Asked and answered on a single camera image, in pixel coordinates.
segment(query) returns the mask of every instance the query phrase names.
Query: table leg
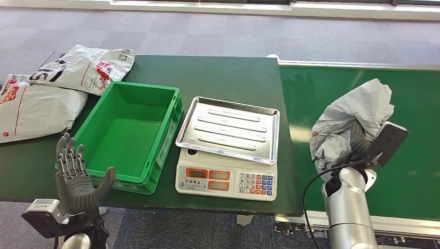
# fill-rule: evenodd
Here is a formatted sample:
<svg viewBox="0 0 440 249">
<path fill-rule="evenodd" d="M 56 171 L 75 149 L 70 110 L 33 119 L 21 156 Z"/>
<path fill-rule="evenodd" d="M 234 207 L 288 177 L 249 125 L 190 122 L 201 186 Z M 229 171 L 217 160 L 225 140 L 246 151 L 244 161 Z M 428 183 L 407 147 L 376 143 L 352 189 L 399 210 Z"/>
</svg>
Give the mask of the table leg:
<svg viewBox="0 0 440 249">
<path fill-rule="evenodd" d="M 237 224 L 240 226 L 249 225 L 252 221 L 253 215 L 240 215 L 237 214 Z"/>
<path fill-rule="evenodd" d="M 99 207 L 99 215 L 104 215 L 107 213 L 107 207 L 106 206 L 100 206 Z"/>
</svg>

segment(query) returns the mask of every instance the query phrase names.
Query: white plastic bag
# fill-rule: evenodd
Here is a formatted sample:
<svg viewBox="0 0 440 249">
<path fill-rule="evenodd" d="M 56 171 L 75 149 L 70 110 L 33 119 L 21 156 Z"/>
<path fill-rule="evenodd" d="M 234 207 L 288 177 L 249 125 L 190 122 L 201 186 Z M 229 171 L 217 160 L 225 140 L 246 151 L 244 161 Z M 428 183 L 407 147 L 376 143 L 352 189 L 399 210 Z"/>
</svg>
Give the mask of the white plastic bag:
<svg viewBox="0 0 440 249">
<path fill-rule="evenodd" d="M 76 45 L 63 57 L 41 67 L 29 82 L 102 95 L 111 81 L 122 80 L 131 70 L 134 57 L 132 49 Z"/>
<path fill-rule="evenodd" d="M 72 127 L 87 93 L 30 85 L 30 75 L 9 75 L 0 90 L 0 143 L 50 135 Z"/>
</svg>

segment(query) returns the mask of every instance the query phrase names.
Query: robotic hand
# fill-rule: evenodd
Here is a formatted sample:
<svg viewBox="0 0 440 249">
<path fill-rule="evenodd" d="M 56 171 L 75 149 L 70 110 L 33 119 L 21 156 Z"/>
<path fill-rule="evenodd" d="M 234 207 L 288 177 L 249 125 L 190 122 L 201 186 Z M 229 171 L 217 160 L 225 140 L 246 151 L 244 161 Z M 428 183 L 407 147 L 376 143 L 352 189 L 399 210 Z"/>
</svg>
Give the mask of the robotic hand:
<svg viewBox="0 0 440 249">
<path fill-rule="evenodd" d="M 95 189 L 83 160 L 83 145 L 74 151 L 75 139 L 65 133 L 57 144 L 58 172 L 55 174 L 59 200 L 36 199 L 22 217 L 43 237 L 64 236 L 62 249 L 105 249 L 109 236 L 99 206 L 116 179 L 115 169 L 108 168 Z"/>
<path fill-rule="evenodd" d="M 95 189 L 84 164 L 84 146 L 79 145 L 75 154 L 74 145 L 75 139 L 68 133 L 58 141 L 58 172 L 55 174 L 58 196 L 68 214 L 86 212 L 90 218 L 96 218 L 99 215 L 98 207 L 115 182 L 115 168 L 105 171 L 104 179 Z"/>
</svg>

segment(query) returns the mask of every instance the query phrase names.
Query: scale keypad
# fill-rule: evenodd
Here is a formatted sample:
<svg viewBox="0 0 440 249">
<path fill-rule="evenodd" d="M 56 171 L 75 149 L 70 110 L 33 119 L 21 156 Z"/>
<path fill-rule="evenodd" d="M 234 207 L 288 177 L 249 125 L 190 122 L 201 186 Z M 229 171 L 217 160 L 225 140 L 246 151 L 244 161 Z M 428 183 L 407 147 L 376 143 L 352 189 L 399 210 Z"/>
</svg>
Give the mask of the scale keypad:
<svg viewBox="0 0 440 249">
<path fill-rule="evenodd" d="M 272 195 L 273 175 L 272 174 L 248 174 L 240 173 L 239 193 L 250 195 Z"/>
</svg>

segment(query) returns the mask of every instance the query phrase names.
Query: orange label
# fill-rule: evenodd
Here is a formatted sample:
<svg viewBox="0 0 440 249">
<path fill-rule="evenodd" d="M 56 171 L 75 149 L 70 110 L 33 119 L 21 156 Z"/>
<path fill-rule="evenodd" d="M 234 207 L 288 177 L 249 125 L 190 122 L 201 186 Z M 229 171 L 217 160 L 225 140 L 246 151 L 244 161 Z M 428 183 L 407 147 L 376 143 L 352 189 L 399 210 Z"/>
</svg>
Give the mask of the orange label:
<svg viewBox="0 0 440 249">
<path fill-rule="evenodd" d="M 229 190 L 229 182 L 209 181 L 208 182 L 208 189 L 228 191 Z"/>
</svg>

